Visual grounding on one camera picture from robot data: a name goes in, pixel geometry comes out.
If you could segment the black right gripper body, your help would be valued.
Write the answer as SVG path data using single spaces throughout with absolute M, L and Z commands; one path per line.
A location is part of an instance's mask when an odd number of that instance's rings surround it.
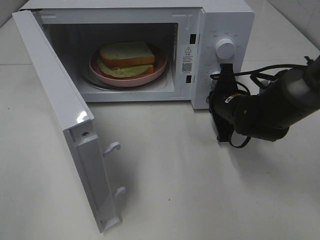
M 220 143 L 230 143 L 233 132 L 241 128 L 243 92 L 236 80 L 220 79 L 208 96 L 209 112 Z

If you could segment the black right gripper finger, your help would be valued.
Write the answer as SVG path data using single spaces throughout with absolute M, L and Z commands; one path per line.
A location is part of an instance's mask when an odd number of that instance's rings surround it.
M 222 84 L 226 81 L 226 76 L 227 76 L 227 64 L 226 63 L 221 63 L 220 64 L 220 74 L 218 77 L 218 83 Z
M 225 66 L 226 70 L 226 80 L 229 84 L 236 84 L 236 78 L 234 75 L 234 69 L 232 63 L 227 63 Z

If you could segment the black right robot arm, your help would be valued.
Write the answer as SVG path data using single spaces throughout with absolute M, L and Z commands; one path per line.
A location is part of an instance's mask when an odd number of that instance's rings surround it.
M 232 143 L 233 133 L 274 142 L 291 125 L 320 109 L 320 60 L 305 57 L 307 64 L 276 64 L 235 73 L 222 63 L 211 74 L 215 86 L 207 102 L 220 143 Z

